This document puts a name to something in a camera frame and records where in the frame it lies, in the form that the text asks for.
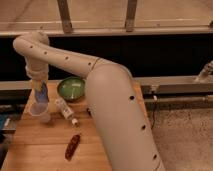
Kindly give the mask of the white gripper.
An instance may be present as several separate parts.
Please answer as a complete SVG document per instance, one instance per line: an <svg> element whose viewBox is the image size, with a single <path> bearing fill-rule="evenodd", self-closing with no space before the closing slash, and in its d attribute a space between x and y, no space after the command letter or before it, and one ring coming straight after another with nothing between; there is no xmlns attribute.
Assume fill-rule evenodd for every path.
<svg viewBox="0 0 213 171"><path fill-rule="evenodd" d="M31 88L34 90L34 97L35 99L38 99L38 93L40 90L38 81L48 79L49 66L47 63L33 62L33 63L27 63L25 69L26 69L27 76L32 79ZM42 100L49 100L48 88L45 82L42 83L41 97L42 97Z"/></svg>

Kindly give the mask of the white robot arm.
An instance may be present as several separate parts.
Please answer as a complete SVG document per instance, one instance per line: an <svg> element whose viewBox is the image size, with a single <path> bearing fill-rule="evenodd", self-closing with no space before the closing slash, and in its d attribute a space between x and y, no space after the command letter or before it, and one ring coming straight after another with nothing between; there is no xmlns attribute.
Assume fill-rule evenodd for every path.
<svg viewBox="0 0 213 171"><path fill-rule="evenodd" d="M13 48L32 79L44 78L53 65L86 80L86 101L112 171L166 171L125 66L54 48L42 32L16 37Z"/></svg>

